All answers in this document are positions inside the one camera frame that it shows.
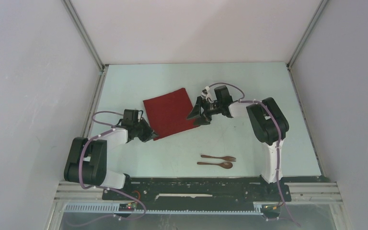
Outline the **red cloth napkin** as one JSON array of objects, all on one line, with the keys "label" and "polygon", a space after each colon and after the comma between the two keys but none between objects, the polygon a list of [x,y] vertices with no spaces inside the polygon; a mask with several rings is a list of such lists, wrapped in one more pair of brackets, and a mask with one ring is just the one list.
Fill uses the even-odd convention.
[{"label": "red cloth napkin", "polygon": [[185,88],[143,101],[150,127],[159,140],[197,126],[193,119],[186,119],[193,105]]}]

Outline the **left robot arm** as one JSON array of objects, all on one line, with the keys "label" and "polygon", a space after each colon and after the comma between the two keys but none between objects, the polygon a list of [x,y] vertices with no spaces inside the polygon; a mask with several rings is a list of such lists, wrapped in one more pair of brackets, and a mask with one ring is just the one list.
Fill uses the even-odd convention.
[{"label": "left robot arm", "polygon": [[108,124],[109,130],[91,138],[73,139],[64,169],[64,179],[79,183],[83,188],[114,188],[120,199],[132,195],[128,175],[107,169],[107,155],[110,150],[138,138],[147,142],[158,137],[143,118],[142,110],[126,109],[116,124]]}]

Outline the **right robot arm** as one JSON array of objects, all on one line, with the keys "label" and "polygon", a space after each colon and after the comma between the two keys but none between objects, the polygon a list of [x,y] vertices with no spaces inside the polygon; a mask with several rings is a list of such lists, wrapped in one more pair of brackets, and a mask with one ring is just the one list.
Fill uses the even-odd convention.
[{"label": "right robot arm", "polygon": [[265,167],[261,173],[266,181],[260,186],[260,196],[265,200],[274,199],[283,174],[281,151],[289,131],[289,123],[272,97],[261,101],[246,100],[245,93],[234,100],[229,92],[229,83],[217,82],[206,86],[197,97],[187,119],[196,126],[209,125],[213,115],[221,114],[228,118],[248,117],[253,133],[264,147]]}]

